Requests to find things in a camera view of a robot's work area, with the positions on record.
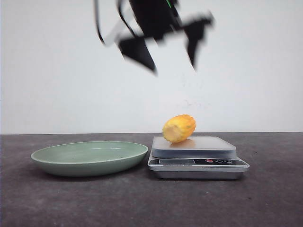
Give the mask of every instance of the ceramic plate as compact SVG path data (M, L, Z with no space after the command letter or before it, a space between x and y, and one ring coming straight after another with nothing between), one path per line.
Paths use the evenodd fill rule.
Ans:
M81 142L35 151L32 160L47 173L61 176L96 176L129 169L142 161L148 148L116 141Z

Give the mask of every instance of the black cable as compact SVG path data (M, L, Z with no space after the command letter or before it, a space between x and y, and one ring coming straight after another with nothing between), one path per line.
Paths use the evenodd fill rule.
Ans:
M95 6L95 21L96 21L96 28L97 28L98 36L99 36L99 39L101 40L101 42L103 44L105 44L104 40L101 36L101 31L100 31L100 28L99 28L99 5L98 5L98 0L94 0L94 6Z
M132 30L132 28L128 25L128 23L125 21L123 15L122 15L122 10L121 10L122 1L123 1L123 0L119 0L119 1L118 1L118 11L119 11L120 18L121 18L121 20L124 22L124 24L126 25L126 27L128 28L128 30L133 34L133 36L134 36L134 37L137 37L137 35L135 34L135 32L134 32L134 31Z

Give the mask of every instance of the dark gray table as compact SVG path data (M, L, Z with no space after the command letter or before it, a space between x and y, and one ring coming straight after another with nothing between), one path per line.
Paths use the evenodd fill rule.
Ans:
M79 141L151 148L154 135L1 136L1 226L303 226L303 133L196 133L237 147L250 164L237 181L160 180L147 168L149 153L127 171L85 178L48 175L30 160L40 148Z

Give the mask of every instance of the digital scale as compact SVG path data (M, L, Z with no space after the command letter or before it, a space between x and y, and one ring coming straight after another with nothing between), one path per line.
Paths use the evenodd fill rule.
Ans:
M249 164L219 137L189 137L180 143L154 137L148 167L158 178L238 179Z

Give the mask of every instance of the green wire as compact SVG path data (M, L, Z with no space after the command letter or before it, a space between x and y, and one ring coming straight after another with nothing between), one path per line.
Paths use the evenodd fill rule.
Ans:
M167 4L169 5L169 7L171 8L171 3L169 0L166 0Z

